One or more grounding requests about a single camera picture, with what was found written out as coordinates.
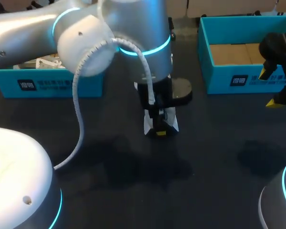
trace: blue box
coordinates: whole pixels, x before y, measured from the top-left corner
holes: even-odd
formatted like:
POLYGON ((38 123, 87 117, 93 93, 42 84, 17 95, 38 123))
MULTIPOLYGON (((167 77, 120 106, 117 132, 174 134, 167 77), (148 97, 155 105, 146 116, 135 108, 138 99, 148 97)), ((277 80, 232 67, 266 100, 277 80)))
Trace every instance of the blue box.
POLYGON ((212 44, 260 43, 269 32, 286 32, 286 16, 201 18, 198 56, 208 94, 275 93, 286 84, 282 67, 268 81, 258 77, 262 64, 215 65, 212 44))
MULTIPOLYGON (((66 69, 2 69, 0 90, 4 98, 71 98, 73 74, 66 69)), ((81 98, 102 96, 103 74, 81 77, 81 98)))

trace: yellow object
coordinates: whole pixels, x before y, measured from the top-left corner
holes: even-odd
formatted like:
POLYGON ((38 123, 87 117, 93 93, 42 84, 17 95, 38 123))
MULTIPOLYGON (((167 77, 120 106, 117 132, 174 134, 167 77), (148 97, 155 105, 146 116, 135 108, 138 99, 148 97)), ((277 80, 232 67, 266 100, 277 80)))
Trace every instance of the yellow object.
POLYGON ((261 76, 264 74, 265 71, 266 71, 266 69, 263 67, 261 74, 258 77, 259 80, 263 80, 263 79, 261 79, 261 76))
POLYGON ((283 104, 276 104, 273 99, 271 99, 269 103, 266 105, 266 107, 268 108, 281 108, 283 106, 284 106, 283 104))
POLYGON ((159 131, 157 132, 158 136, 165 136, 166 135, 166 131, 159 131))

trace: box logo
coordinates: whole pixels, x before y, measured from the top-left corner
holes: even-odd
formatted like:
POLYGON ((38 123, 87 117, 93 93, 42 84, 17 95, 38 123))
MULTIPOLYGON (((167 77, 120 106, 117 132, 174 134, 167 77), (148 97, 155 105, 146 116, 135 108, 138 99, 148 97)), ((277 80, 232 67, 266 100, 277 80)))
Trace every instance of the box logo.
POLYGON ((18 80, 18 84, 22 91, 37 91, 33 80, 18 80))
POLYGON ((248 75, 234 75, 232 77, 230 86, 245 86, 248 75))

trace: dark tabletop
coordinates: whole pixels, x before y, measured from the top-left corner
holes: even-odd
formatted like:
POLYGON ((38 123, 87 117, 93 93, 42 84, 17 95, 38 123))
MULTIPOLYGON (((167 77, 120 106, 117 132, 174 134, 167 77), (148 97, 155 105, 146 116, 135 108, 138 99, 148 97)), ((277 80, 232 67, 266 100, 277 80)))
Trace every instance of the dark tabletop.
MULTIPOLYGON (((266 109, 271 94, 206 95, 195 36, 174 42, 173 53, 172 77, 193 84, 193 101, 177 108, 176 137, 144 136, 138 95, 119 57, 103 98, 80 101, 84 145, 58 172, 66 229, 261 229, 259 195, 286 164, 286 108, 266 109)), ((53 164, 79 135, 71 99, 7 100, 0 93, 0 127, 35 138, 53 164)))

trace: robotic arm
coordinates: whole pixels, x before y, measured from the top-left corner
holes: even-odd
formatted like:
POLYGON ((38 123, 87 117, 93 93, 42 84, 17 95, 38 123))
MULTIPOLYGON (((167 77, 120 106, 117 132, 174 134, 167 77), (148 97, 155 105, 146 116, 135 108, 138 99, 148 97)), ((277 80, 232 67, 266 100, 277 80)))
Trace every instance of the robotic arm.
POLYGON ((165 0, 93 5, 60 0, 36 10, 0 14, 0 68, 58 53, 74 74, 86 57, 80 75, 92 76, 103 72, 119 51, 128 62, 131 80, 138 83, 144 133, 167 136, 179 131, 175 107, 192 98, 188 81, 170 77, 170 34, 165 0))
POLYGON ((60 0, 36 10, 0 14, 0 69, 58 53, 74 73, 73 102, 80 125, 77 146, 54 169, 35 140, 0 129, 0 229, 65 228, 54 170, 67 164, 82 144, 78 79, 103 72, 117 51, 138 84, 145 134, 178 132, 175 107, 191 100, 192 89, 187 80, 170 77, 170 35, 165 0, 107 0, 98 5, 60 0))

